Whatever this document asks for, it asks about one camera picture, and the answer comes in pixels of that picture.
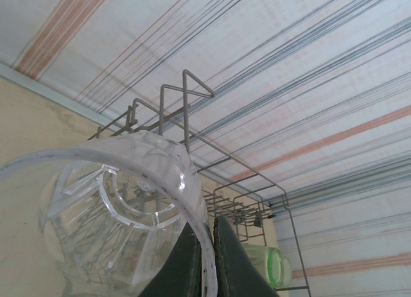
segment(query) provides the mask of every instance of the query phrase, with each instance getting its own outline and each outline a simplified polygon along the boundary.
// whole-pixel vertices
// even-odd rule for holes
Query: wire rack
[[[191,78],[195,82],[197,82],[202,88],[204,88],[207,91],[207,94],[197,92],[194,90],[189,90],[188,89],[188,78]],[[174,90],[177,92],[182,92],[183,106],[175,110],[174,112],[168,115],[165,115],[164,114],[164,98],[165,98],[165,92],[167,90]],[[212,179],[216,180],[217,182],[221,184],[221,186],[215,188],[212,192],[203,190],[205,192],[204,198],[207,203],[207,211],[209,215],[214,216],[214,217],[225,216],[227,219],[229,219],[233,223],[233,225],[236,227],[236,233],[237,233],[238,239],[241,242],[245,242],[245,241],[248,241],[249,239],[262,236],[265,246],[267,245],[267,239],[265,236],[265,229],[264,229],[263,221],[264,219],[271,219],[274,217],[274,215],[271,212],[270,207],[268,206],[269,201],[272,200],[273,197],[265,199],[261,195],[259,195],[258,192],[264,191],[267,189],[273,189],[273,188],[279,189],[281,191],[280,197],[282,201],[282,206],[287,211],[288,215],[290,216],[293,236],[295,239],[295,243],[297,245],[297,251],[299,254],[300,261],[301,261],[302,272],[304,275],[304,280],[305,280],[306,285],[298,286],[298,287],[280,288],[276,290],[277,291],[292,291],[292,290],[305,289],[308,292],[308,296],[311,297],[310,286],[308,284],[304,261],[302,259],[299,240],[298,240],[297,232],[295,229],[292,210],[290,207],[290,202],[288,201],[288,195],[287,195],[286,190],[282,188],[280,185],[276,184],[276,182],[266,177],[265,175],[256,171],[254,168],[252,168],[251,166],[249,166],[248,164],[240,160],[238,157],[236,157],[232,153],[229,153],[225,151],[224,149],[218,147],[217,145],[213,144],[212,142],[209,142],[207,139],[201,136],[201,134],[191,131],[189,129],[189,108],[190,108],[190,105],[188,103],[189,94],[203,97],[203,98],[214,98],[215,97],[214,91],[210,87],[208,87],[203,81],[198,79],[190,71],[183,70],[182,87],[177,87],[177,86],[169,85],[169,84],[163,84],[161,86],[160,88],[160,108],[159,109],[155,108],[153,105],[147,103],[146,101],[140,98],[135,98],[133,100],[132,105],[128,106],[126,112],[121,114],[118,118],[113,120],[108,125],[103,126],[103,127],[99,126],[97,129],[97,132],[92,137],[90,137],[89,140],[94,139],[94,138],[100,138],[101,133],[109,129],[112,126],[117,126],[119,129],[116,130],[113,134],[111,134],[110,135],[111,137],[121,135],[124,133],[135,133],[141,130],[147,130],[150,132],[158,132],[159,135],[163,135],[164,124],[172,123],[175,126],[184,130],[184,140],[180,141],[180,143],[183,143],[185,145],[188,153],[190,153],[190,140],[192,138],[196,138],[202,141],[204,144],[208,145],[209,147],[213,148],[214,150],[218,151],[219,153],[223,154],[224,158],[222,158],[219,161],[216,161],[216,162],[213,162],[207,165],[200,165],[194,162],[194,165],[198,168],[197,169],[198,173],[204,174],[207,177],[211,177]],[[145,126],[145,125],[139,126],[138,120],[136,119],[136,109],[138,106],[143,106],[153,111],[155,114],[158,115],[158,118],[159,118],[158,121],[148,126]],[[183,115],[184,123],[180,123],[176,121],[176,117],[180,114]],[[213,167],[216,167],[229,160],[235,161],[237,164],[242,165],[246,169],[250,170],[253,174],[246,178],[242,178],[241,180],[236,180],[233,182],[223,176],[220,176],[219,174],[216,174],[215,172],[211,170]],[[239,184],[240,182],[243,182],[250,178],[262,179],[265,182],[268,182],[268,185],[265,187],[259,188],[259,189],[248,189],[247,187],[244,187]],[[221,194],[221,190],[225,188],[231,188],[237,191],[239,195],[234,198],[228,198],[227,196],[224,196],[223,194]],[[240,198],[243,198],[243,197],[251,198],[254,201],[253,203],[245,204],[241,202],[240,200]],[[252,226],[260,228],[261,233],[250,235],[249,228]]]

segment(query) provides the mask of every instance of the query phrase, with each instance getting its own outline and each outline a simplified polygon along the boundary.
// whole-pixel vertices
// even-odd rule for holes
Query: metal frame
[[[208,91],[209,94],[203,94],[203,93],[196,92],[194,90],[189,90],[188,89],[188,84],[187,84],[188,77],[194,79],[194,81],[196,81],[201,87],[205,88],[206,91]],[[166,89],[176,90],[176,91],[179,91],[179,92],[183,93],[183,107],[181,107],[178,110],[170,113],[169,115],[164,115],[164,94],[165,94]],[[233,221],[234,225],[236,225],[237,236],[238,236],[238,238],[241,242],[247,241],[247,240],[249,240],[251,238],[254,238],[254,237],[263,236],[264,243],[265,243],[265,245],[267,245],[263,220],[264,219],[271,219],[271,218],[274,217],[274,215],[272,215],[272,213],[271,213],[270,208],[267,206],[267,203],[270,200],[272,200],[273,198],[264,199],[261,195],[258,194],[258,192],[269,189],[269,188],[274,188],[274,187],[277,187],[278,189],[280,189],[281,192],[282,192],[280,197],[281,197],[281,201],[282,201],[282,204],[283,204],[283,208],[288,212],[288,214],[290,216],[290,221],[291,221],[291,225],[292,225],[292,229],[293,229],[294,239],[295,239],[295,243],[297,245],[297,250],[298,250],[299,258],[300,258],[300,261],[301,261],[302,272],[304,274],[304,279],[305,279],[306,285],[305,286],[298,286],[298,287],[287,287],[287,288],[283,288],[283,289],[277,289],[277,291],[292,291],[292,290],[297,290],[297,289],[306,289],[307,292],[308,292],[308,296],[311,297],[310,286],[308,285],[306,269],[305,269],[305,266],[304,266],[304,261],[302,259],[300,244],[299,244],[297,232],[296,232],[296,229],[295,229],[295,224],[294,224],[294,220],[293,220],[293,216],[292,216],[292,211],[291,211],[291,208],[290,208],[290,203],[288,201],[287,192],[285,191],[284,188],[282,188],[281,186],[276,184],[276,182],[272,181],[271,179],[269,179],[265,175],[263,175],[260,172],[256,171],[254,168],[252,168],[248,164],[244,163],[242,160],[237,158],[235,155],[224,151],[222,148],[219,148],[218,146],[216,146],[213,143],[206,140],[203,136],[189,130],[189,124],[188,124],[188,115],[189,115],[189,112],[188,112],[188,109],[189,109],[188,94],[192,94],[192,95],[196,95],[196,96],[200,96],[200,97],[205,97],[205,98],[213,98],[214,97],[214,91],[210,87],[208,87],[203,81],[198,79],[194,74],[192,74],[191,72],[189,72],[188,70],[185,69],[182,72],[182,87],[176,87],[176,86],[168,85],[168,84],[164,84],[164,85],[161,86],[161,90],[160,90],[160,109],[156,109],[154,106],[152,106],[151,104],[147,103],[146,101],[144,101],[142,99],[135,98],[133,103],[132,103],[132,106],[128,106],[127,111],[125,113],[121,114],[117,119],[113,120],[108,125],[106,125],[104,127],[98,127],[97,133],[95,135],[93,135],[92,137],[90,137],[89,139],[99,138],[101,133],[104,130],[110,128],[113,125],[119,126],[118,122],[122,118],[126,119],[125,125],[121,126],[121,128],[118,131],[114,132],[111,136],[121,135],[122,133],[125,133],[125,132],[135,133],[135,132],[138,132],[140,130],[154,131],[156,129],[159,130],[160,135],[163,135],[163,133],[164,133],[164,123],[165,122],[170,122],[170,123],[173,123],[175,126],[178,126],[179,128],[184,130],[184,140],[181,141],[181,142],[183,142],[184,145],[186,146],[186,149],[187,149],[188,153],[189,153],[190,139],[195,137],[198,140],[205,143],[206,145],[210,146],[211,148],[213,148],[213,149],[217,150],[218,152],[220,152],[221,154],[225,155],[226,158],[224,158],[222,160],[219,160],[217,162],[214,162],[212,164],[208,164],[206,166],[201,166],[201,165],[198,165],[198,164],[194,163],[194,165],[199,168],[197,170],[198,173],[200,173],[202,171],[207,171],[207,172],[209,172],[209,173],[211,173],[215,176],[218,176],[217,174],[211,172],[210,168],[212,168],[214,166],[217,166],[219,164],[222,164],[222,163],[224,163],[226,161],[229,161],[229,160],[233,160],[233,161],[237,162],[238,164],[242,165],[243,167],[245,167],[246,169],[253,172],[252,175],[250,175],[246,178],[242,178],[241,180],[236,180],[234,182],[230,181],[226,178],[223,178],[221,176],[218,176],[219,179],[225,180],[227,183],[225,185],[217,187],[216,189],[214,189],[213,192],[204,191],[204,192],[207,193],[207,194],[204,195],[205,201],[207,203],[207,211],[211,215],[225,216],[228,219],[230,219],[231,221]],[[149,126],[139,126],[137,128],[133,128],[133,126],[135,126],[138,123],[138,121],[136,119],[136,108],[139,105],[143,105],[144,107],[146,107],[146,108],[150,109],[151,111],[155,112],[156,114],[158,114],[159,115],[159,120],[156,123],[153,123]],[[176,117],[177,115],[179,115],[181,113],[183,113],[183,116],[184,116],[184,124],[180,124],[179,122],[173,120],[174,117]],[[254,178],[254,177],[259,177],[259,178],[265,180],[266,182],[269,183],[269,185],[266,186],[266,187],[260,188],[260,189],[250,190],[250,189],[238,184],[238,183],[240,183],[244,180],[248,180],[249,178]],[[244,191],[244,193],[240,194],[239,196],[236,196],[232,200],[230,198],[227,198],[227,197],[221,195],[221,194],[218,194],[218,191],[220,191],[224,188],[232,187],[232,186],[237,186],[237,187],[241,188]],[[244,203],[238,201],[238,199],[240,199],[242,197],[245,197],[245,196],[249,197],[249,198],[252,198],[256,202],[252,203],[252,204],[245,205]],[[239,233],[239,230],[238,230],[239,226],[244,226],[245,227],[245,235]],[[261,231],[262,231],[261,234],[249,235],[247,228],[250,227],[250,226],[259,226],[259,227],[261,227]]]

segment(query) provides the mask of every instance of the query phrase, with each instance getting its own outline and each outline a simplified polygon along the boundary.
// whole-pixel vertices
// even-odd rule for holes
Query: orange stripe
[[[307,276],[337,275],[340,273],[352,273],[381,269],[395,266],[411,266],[411,252],[400,253],[388,257],[373,257],[372,259],[352,260],[322,266],[306,268]],[[303,278],[302,269],[293,271],[293,279]]]
[[[59,3],[61,7],[54,11],[44,32],[34,41],[16,69],[37,80],[104,1],[66,0]]]
[[[341,140],[347,139],[349,137],[352,137],[354,135],[358,135],[359,133],[366,132],[367,130],[371,130],[373,128],[382,126],[384,124],[391,123],[393,121],[396,121],[398,119],[402,119],[403,117],[406,117],[411,114],[411,106],[406,106],[402,109],[396,110],[394,112],[385,114],[383,116],[380,116],[376,119],[373,119],[369,122],[363,123],[361,125],[352,127],[348,130],[344,130],[343,132],[338,132],[334,135],[330,135],[329,137],[326,137],[322,140],[319,140],[317,142],[310,143],[308,145],[305,145],[299,149],[296,149],[294,151],[291,151],[287,154],[281,155],[280,157],[277,157],[275,159],[269,160],[263,164],[260,164],[255,168],[257,171],[262,171],[265,169],[268,169],[269,167],[273,167],[278,164],[282,164],[283,162],[286,162],[288,160],[297,158],[299,156],[311,153],[312,151],[316,151],[324,146],[328,146],[337,142],[340,142]],[[242,178],[251,176],[253,174],[252,171],[245,171],[240,174],[237,174],[236,176],[232,177],[232,181],[240,180]]]
[[[77,95],[74,100],[77,100],[78,97],[80,97],[80,95],[82,95],[102,74],[104,74],[105,72],[107,72],[107,69],[114,64],[115,61],[117,61],[121,55],[123,55],[127,50],[129,50],[131,48],[131,46],[133,46],[141,37],[143,37],[143,35],[145,33],[147,33],[148,30],[150,30],[154,24],[156,24],[157,22],[159,22],[177,3],[179,3],[181,0],[177,0],[176,3],[174,3],[165,13],[163,13],[147,30],[145,30],[143,32],[143,34],[141,34],[140,36],[137,37],[137,39],[135,41],[133,41],[122,53],[119,54],[119,56],[117,56],[117,58],[115,58],[111,63],[109,63],[109,65],[104,68],[104,70],[97,76],[95,77],[95,79],[93,79],[82,91],[81,93],[79,93],[79,95]]]
[[[24,73],[24,68],[27,63],[33,58],[33,55],[41,47],[44,39],[50,34],[53,27],[57,24],[59,19],[63,16],[66,10],[70,7],[74,0],[60,0],[55,9],[51,12],[51,15],[47,21],[40,28],[40,33],[37,38],[34,40],[31,47],[27,50],[24,56],[21,58],[21,61],[15,67],[16,71]]]

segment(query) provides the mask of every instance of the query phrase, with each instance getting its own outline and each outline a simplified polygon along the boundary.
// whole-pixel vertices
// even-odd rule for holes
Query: green object
[[[292,279],[290,260],[277,248],[242,244],[253,266],[272,287],[287,287]]]

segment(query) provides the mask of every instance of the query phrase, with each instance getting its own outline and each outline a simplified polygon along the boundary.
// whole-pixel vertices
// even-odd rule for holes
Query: dark green leather
[[[223,216],[214,220],[218,297],[278,297],[252,265]]]
[[[201,296],[201,247],[186,224],[165,265],[139,297]]]

